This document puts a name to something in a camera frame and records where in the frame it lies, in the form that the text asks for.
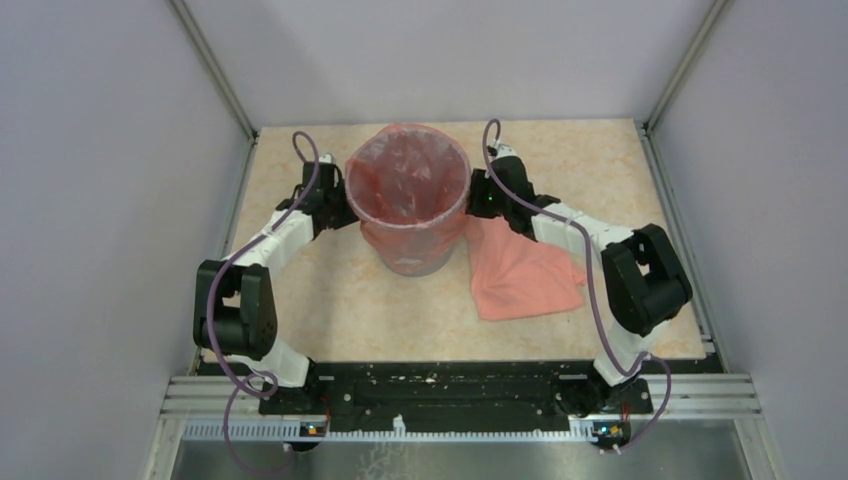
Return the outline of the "translucent red trash bag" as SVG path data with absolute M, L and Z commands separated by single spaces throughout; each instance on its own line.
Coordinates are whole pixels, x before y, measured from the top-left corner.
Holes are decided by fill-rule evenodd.
M 431 260 L 455 248 L 467 223 L 471 165 L 433 127 L 390 124 L 345 162 L 349 205 L 379 258 Z

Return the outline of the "grey plastic trash bin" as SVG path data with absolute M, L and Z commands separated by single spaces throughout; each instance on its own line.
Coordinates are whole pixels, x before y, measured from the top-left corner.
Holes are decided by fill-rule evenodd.
M 383 265 L 391 272 L 405 277 L 423 277 L 431 275 L 443 268 L 450 260 L 454 249 L 448 249 L 438 257 L 431 260 L 402 258 L 398 261 L 389 261 L 380 258 Z

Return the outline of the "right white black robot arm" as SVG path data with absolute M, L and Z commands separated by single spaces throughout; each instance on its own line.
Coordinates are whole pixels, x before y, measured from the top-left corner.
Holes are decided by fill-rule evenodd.
M 610 225 L 538 194 L 515 153 L 487 147 L 485 166 L 471 176 L 467 213 L 502 218 L 515 234 L 576 251 L 586 263 L 589 304 L 603 351 L 593 362 L 597 378 L 586 385 L 589 404 L 612 412 L 627 397 L 624 382 L 648 359 L 654 331 L 675 318 L 693 289 L 666 231 Z

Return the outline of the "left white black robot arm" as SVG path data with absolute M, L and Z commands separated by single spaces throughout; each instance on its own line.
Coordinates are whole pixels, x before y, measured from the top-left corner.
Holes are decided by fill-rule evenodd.
M 272 281 L 326 230 L 355 223 L 344 179 L 330 154 L 303 166 L 303 182 L 241 249 L 198 267 L 192 335 L 218 358 L 248 366 L 297 413 L 319 404 L 320 386 L 308 378 L 310 359 L 278 337 Z

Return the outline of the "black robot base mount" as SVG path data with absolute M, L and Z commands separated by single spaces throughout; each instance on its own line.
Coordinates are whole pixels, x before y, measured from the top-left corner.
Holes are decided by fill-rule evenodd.
M 665 393 L 652 394 L 646 364 L 609 387 L 588 360 L 514 362 L 321 362 L 302 387 L 274 390 L 259 383 L 258 411 L 282 417 L 317 414 L 333 432 L 386 430 L 401 417 L 412 433 L 522 433 L 564 431 L 579 419 L 610 414 L 622 422 L 671 413 Z

